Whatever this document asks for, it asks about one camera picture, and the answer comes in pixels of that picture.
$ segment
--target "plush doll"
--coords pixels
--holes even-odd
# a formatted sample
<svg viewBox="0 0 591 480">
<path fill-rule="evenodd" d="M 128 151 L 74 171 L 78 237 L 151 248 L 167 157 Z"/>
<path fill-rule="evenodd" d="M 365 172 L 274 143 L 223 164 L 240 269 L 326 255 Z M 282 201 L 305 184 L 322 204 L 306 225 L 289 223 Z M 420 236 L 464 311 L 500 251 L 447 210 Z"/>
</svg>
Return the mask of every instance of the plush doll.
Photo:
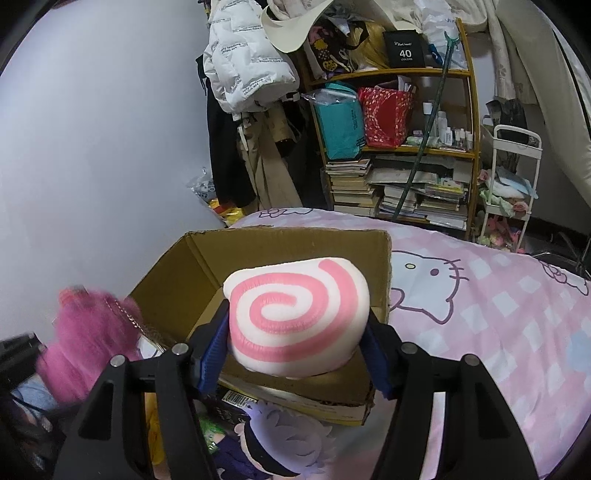
<svg viewBox="0 0 591 480">
<path fill-rule="evenodd" d="M 109 293 L 83 288 L 60 293 L 56 341 L 37 361 L 37 373 L 58 403 L 84 400 L 114 355 L 140 359 L 140 332 L 126 313 L 142 324 L 131 298 L 119 301 Z"/>
<path fill-rule="evenodd" d="M 342 367 L 369 314 L 363 274 L 344 258 L 313 258 L 239 270 L 230 300 L 230 351 L 245 368 L 304 378 Z"/>
<path fill-rule="evenodd" d="M 318 420 L 259 400 L 245 408 L 250 420 L 235 432 L 246 457 L 261 472 L 288 480 L 324 473 L 334 457 L 331 427 Z"/>
</svg>

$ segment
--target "black box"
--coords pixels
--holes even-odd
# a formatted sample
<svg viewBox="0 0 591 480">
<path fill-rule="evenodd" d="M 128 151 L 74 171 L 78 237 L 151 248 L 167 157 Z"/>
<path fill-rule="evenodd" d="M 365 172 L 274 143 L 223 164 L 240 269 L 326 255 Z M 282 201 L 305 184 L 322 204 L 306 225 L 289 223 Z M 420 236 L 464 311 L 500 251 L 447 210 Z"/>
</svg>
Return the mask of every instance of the black box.
<svg viewBox="0 0 591 480">
<path fill-rule="evenodd" d="M 423 38 L 414 30 L 384 32 L 391 69 L 424 68 Z"/>
</svg>

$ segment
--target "white puffer jacket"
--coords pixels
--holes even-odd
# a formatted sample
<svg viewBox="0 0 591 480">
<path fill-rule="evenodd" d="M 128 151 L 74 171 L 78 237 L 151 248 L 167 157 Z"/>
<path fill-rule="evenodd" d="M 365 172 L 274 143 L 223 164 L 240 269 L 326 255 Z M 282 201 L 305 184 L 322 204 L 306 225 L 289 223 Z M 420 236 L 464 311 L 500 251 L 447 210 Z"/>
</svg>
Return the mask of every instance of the white puffer jacket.
<svg viewBox="0 0 591 480">
<path fill-rule="evenodd" d="M 220 0 L 209 18 L 203 68 L 227 113 L 262 112 L 300 86 L 287 55 L 269 41 L 255 0 Z"/>
</svg>

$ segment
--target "blue gripper pad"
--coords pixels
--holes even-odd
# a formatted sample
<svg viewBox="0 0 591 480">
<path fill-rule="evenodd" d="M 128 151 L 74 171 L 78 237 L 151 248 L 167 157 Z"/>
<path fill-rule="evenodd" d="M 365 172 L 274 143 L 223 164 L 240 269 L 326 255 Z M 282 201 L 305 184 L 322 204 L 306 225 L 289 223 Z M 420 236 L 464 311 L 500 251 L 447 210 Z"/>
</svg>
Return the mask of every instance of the blue gripper pad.
<svg viewBox="0 0 591 480">
<path fill-rule="evenodd" d="M 372 322 L 368 322 L 365 326 L 359 347 L 374 387 L 383 393 L 386 399 L 392 400 L 394 388 L 389 380 L 388 359 L 379 345 L 371 324 Z"/>
<path fill-rule="evenodd" d="M 228 354 L 229 302 L 222 301 L 210 323 L 200 325 L 191 335 L 190 382 L 202 394 L 216 391 L 217 379 Z"/>
<path fill-rule="evenodd" d="M 216 391 L 217 379 L 228 354 L 229 316 L 226 314 L 213 334 L 212 341 L 201 358 L 201 379 L 197 389 L 203 394 Z"/>
</svg>

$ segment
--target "barcode label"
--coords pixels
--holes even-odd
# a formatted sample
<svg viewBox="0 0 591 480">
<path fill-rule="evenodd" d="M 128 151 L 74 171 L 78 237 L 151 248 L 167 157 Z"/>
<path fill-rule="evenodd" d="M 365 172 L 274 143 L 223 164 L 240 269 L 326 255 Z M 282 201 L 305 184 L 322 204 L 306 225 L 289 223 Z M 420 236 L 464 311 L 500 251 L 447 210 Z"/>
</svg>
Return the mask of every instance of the barcode label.
<svg viewBox="0 0 591 480">
<path fill-rule="evenodd" d="M 257 402 L 255 398 L 247 397 L 246 395 L 241 395 L 240 393 L 233 392 L 232 390 L 228 390 L 226 394 L 223 396 L 222 400 L 238 408 L 247 408 L 247 406 L 250 403 Z"/>
</svg>

